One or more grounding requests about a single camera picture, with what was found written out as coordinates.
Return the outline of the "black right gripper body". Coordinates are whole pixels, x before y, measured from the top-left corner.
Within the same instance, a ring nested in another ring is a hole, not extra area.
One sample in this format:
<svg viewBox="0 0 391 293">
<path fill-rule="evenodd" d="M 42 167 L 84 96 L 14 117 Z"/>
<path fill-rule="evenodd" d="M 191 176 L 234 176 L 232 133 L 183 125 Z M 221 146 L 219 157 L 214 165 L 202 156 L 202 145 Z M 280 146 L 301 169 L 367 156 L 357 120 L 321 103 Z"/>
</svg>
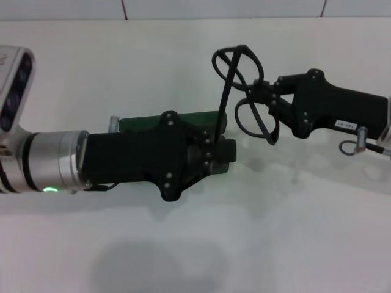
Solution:
<svg viewBox="0 0 391 293">
<path fill-rule="evenodd" d="M 300 139 L 320 128 L 356 134 L 361 126 L 367 128 L 368 138 L 378 139 L 387 125 L 386 97 L 336 87 L 321 70 L 311 69 L 300 77 L 292 106 L 292 133 Z"/>
</svg>

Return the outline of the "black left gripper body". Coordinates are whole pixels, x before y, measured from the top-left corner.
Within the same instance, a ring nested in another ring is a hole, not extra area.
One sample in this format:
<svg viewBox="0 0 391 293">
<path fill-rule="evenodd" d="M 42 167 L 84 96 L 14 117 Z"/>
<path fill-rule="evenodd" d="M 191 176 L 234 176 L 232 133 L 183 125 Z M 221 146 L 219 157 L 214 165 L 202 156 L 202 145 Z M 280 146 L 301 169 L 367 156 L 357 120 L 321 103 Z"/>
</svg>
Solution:
<svg viewBox="0 0 391 293">
<path fill-rule="evenodd" d="M 176 112 L 131 118 L 131 127 L 87 138 L 82 172 L 92 185 L 150 182 L 165 201 L 177 201 L 189 148 Z"/>
</svg>

